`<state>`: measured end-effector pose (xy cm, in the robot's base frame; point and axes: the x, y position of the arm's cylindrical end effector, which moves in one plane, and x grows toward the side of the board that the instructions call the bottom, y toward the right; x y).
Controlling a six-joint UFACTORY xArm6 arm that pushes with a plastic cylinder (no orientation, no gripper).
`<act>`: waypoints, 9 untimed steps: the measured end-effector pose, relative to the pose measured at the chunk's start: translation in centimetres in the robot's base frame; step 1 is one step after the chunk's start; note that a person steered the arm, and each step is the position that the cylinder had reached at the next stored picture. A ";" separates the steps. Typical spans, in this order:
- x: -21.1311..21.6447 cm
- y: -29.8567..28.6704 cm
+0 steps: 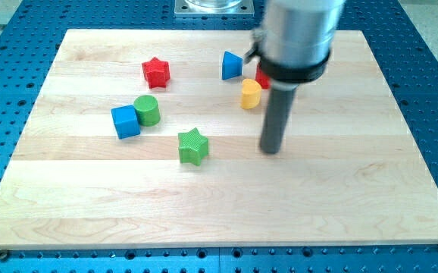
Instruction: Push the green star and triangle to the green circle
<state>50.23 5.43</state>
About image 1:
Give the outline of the silver robot arm cylinder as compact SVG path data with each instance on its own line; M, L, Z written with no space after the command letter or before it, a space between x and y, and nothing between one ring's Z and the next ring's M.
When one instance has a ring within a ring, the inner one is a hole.
M304 68L321 63L330 51L344 0L269 0L261 22L261 58Z

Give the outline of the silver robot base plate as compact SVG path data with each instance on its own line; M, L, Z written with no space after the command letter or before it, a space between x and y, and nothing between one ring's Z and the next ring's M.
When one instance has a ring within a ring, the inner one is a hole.
M255 13L253 0L175 0L174 13L180 16Z

